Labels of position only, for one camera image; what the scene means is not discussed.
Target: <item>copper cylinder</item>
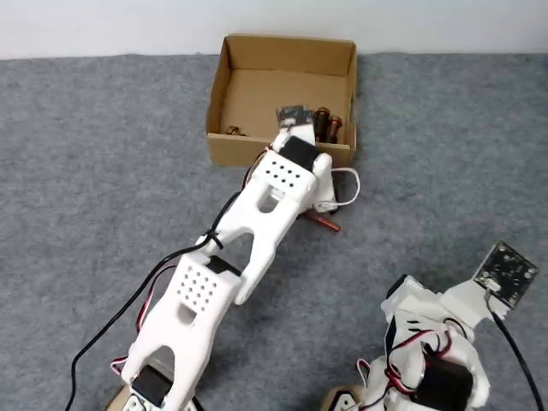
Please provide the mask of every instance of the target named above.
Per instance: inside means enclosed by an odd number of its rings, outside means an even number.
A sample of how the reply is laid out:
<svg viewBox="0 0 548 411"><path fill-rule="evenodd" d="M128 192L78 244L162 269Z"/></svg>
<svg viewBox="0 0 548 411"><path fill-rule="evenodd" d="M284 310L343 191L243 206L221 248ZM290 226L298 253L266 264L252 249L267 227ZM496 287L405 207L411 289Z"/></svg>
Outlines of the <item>copper cylinder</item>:
<svg viewBox="0 0 548 411"><path fill-rule="evenodd" d="M325 143L327 141L327 128L329 127L329 109L320 107L314 113L314 134L316 141Z"/></svg>
<svg viewBox="0 0 548 411"><path fill-rule="evenodd" d="M337 133L339 128L343 126L341 117L333 116L329 119L329 127L327 128L327 142L331 144L337 143Z"/></svg>

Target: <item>white 3d-printed part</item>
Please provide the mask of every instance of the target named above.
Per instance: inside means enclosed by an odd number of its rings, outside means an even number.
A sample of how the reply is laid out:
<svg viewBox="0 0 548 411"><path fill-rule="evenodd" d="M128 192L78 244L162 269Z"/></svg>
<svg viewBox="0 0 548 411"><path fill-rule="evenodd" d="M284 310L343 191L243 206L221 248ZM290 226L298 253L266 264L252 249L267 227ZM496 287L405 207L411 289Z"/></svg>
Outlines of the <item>white 3d-printed part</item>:
<svg viewBox="0 0 548 411"><path fill-rule="evenodd" d="M165 294L146 317L122 379L131 384L146 359L159 348L171 348L175 357L173 385L163 410L177 411L190 401L207 365L218 325L240 285L229 271L216 274L209 259L194 252L182 256Z"/></svg>

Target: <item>white robotic arm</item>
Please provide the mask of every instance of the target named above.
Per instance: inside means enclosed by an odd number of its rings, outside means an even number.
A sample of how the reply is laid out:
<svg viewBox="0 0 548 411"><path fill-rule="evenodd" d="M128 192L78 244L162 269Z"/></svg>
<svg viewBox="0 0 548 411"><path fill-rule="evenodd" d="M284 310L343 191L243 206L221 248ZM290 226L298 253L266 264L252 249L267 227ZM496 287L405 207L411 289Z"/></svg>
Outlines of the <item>white robotic arm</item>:
<svg viewBox="0 0 548 411"><path fill-rule="evenodd" d="M401 277L381 304L389 323L385 355L369 366L356 407L426 411L484 406L490 385L473 346L474 328L493 314L503 318L537 272L499 242L472 279L443 294Z"/></svg>
<svg viewBox="0 0 548 411"><path fill-rule="evenodd" d="M243 304L254 291L295 219L314 206L322 211L337 208L331 157L314 146L308 110L290 108L278 112L278 120L279 135L222 216L215 241L181 257L165 294L129 349L121 375L130 386L157 349L173 351L173 384L161 403L154 404L157 408L176 411L189 403L224 314L232 302ZM261 211L266 201L276 202L273 210ZM239 272L217 254L246 233L253 234L253 248Z"/></svg>

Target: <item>gray carpet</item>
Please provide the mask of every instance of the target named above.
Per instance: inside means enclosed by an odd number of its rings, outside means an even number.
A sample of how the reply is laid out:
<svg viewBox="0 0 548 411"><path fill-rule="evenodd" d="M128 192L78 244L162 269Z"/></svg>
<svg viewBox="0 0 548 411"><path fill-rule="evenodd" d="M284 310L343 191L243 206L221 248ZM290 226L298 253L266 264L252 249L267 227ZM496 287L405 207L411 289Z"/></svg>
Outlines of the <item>gray carpet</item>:
<svg viewBox="0 0 548 411"><path fill-rule="evenodd" d="M216 63L0 62L0 409L64 407L71 357L238 188L243 169L207 154ZM338 235L297 222L229 310L199 385L206 411L317 410L330 387L358 383L357 357L381 354L379 304L401 274L443 290L498 239L545 268L507 326L548 401L548 56L362 57L357 117L358 201L337 213ZM241 265L248 248L228 257ZM82 360L74 409L115 393L108 364L136 308ZM477 347L486 409L533 409L493 323Z"/></svg>

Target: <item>cardboard box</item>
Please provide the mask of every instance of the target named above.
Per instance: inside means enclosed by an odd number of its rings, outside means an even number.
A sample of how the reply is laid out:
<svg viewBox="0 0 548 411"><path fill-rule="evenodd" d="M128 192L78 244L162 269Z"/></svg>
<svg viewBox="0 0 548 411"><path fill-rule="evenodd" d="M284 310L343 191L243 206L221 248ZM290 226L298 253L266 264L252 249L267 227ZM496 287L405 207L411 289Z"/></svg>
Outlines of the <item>cardboard box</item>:
<svg viewBox="0 0 548 411"><path fill-rule="evenodd" d="M207 112L211 160L250 165L277 135L276 109L324 106L340 116L338 144L318 143L337 167L356 148L356 47L351 41L231 34L223 41ZM227 135L237 126L247 136Z"/></svg>

